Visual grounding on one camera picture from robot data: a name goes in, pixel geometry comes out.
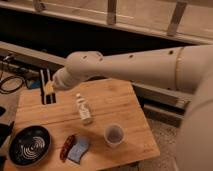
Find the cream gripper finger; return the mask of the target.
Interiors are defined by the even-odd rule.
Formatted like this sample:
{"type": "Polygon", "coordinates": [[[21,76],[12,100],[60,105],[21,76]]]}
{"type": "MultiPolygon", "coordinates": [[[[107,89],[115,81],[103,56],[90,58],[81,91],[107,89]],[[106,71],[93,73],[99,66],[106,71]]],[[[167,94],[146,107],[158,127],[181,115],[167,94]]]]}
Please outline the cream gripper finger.
{"type": "Polygon", "coordinates": [[[54,88],[53,88],[53,82],[48,81],[47,84],[44,87],[44,92],[46,95],[50,95],[54,93],[54,88]]]}

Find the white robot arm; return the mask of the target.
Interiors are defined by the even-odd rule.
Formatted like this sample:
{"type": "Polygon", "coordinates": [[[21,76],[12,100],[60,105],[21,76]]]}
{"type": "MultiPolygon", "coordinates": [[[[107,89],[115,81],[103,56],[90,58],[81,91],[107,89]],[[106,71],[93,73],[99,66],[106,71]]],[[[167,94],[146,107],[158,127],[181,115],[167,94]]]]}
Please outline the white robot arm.
{"type": "Polygon", "coordinates": [[[176,170],[213,171],[213,45],[112,56],[73,52],[45,85],[45,93],[69,90],[96,76],[191,93],[176,143],[176,170]]]}

